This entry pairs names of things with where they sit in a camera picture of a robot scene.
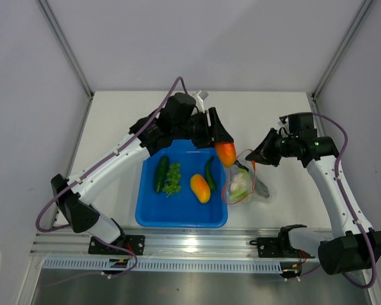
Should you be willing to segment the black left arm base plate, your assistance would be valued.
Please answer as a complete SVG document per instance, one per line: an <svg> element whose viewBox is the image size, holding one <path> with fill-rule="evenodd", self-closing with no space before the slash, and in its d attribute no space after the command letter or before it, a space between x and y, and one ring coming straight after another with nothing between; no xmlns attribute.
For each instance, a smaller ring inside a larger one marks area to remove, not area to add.
<svg viewBox="0 0 381 305"><path fill-rule="evenodd" d="M99 242L95 237L91 237L88 253L91 255L128 255L128 252L121 250L122 248L135 255L143 255L145 236L126 235L112 242L111 246Z"/></svg>

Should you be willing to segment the red orange mango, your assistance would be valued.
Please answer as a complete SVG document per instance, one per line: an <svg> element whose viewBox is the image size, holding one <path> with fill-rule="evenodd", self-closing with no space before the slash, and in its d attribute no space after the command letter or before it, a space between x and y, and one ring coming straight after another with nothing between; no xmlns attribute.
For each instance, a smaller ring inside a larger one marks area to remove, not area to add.
<svg viewBox="0 0 381 305"><path fill-rule="evenodd" d="M215 143L216 154L224 167L231 167L236 161L236 148L232 142Z"/></svg>

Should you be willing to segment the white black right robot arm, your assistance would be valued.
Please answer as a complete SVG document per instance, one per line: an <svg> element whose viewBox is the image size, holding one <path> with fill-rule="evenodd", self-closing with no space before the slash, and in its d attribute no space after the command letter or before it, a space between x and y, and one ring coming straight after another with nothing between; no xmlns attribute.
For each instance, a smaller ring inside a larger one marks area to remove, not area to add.
<svg viewBox="0 0 381 305"><path fill-rule="evenodd" d="M340 166L344 149L331 137L320 137L314 113L298 112L281 117L288 131L270 129L261 144L245 158L277 167L283 158L295 158L313 179L326 207L332 238L326 240L305 225L282 227L277 249L284 256L299 250L319 259L329 275L365 269L377 275L381 256L381 231L374 230L350 190Z"/></svg>

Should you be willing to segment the clear zip top bag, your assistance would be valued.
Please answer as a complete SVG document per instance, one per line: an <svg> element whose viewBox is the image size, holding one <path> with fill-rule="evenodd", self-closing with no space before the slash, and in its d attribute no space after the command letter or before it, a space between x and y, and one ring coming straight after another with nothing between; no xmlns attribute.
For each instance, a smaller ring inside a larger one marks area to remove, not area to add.
<svg viewBox="0 0 381 305"><path fill-rule="evenodd" d="M269 180L264 178L259 164L245 159L252 152L252 149L245 149L238 154L233 165L225 169L226 180L221 197L228 206L251 201L270 203L276 198L277 191Z"/></svg>

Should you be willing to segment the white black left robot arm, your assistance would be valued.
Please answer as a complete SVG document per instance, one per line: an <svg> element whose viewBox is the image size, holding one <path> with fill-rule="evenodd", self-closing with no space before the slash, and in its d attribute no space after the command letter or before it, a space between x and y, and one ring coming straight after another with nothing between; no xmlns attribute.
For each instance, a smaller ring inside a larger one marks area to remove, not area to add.
<svg viewBox="0 0 381 305"><path fill-rule="evenodd" d="M174 140L190 140L196 149L218 148L234 139L221 123L217 110L204 110L187 93L175 93L147 117L139 119L123 139L89 168L67 178L51 180L57 207L75 233L89 233L102 240L111 254L125 246L125 233L114 220L98 211L94 200L135 163L143 162Z"/></svg>

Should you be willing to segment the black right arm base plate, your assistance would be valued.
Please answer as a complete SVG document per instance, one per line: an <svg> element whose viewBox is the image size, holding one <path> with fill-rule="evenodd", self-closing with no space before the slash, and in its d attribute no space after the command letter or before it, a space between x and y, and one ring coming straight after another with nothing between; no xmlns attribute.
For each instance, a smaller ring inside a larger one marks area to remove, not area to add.
<svg viewBox="0 0 381 305"><path fill-rule="evenodd" d="M290 244L282 237L261 237L249 241L257 248L260 258L293 258L295 253Z"/></svg>

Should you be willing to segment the white green cabbage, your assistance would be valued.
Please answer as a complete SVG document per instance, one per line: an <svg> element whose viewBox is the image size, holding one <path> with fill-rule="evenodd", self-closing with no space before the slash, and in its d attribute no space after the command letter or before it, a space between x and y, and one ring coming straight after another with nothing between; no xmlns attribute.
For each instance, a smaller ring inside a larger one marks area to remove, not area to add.
<svg viewBox="0 0 381 305"><path fill-rule="evenodd" d="M229 187L229 201L234 204L243 200L251 193L252 182L248 173L238 168L236 173L231 176L231 183Z"/></svg>

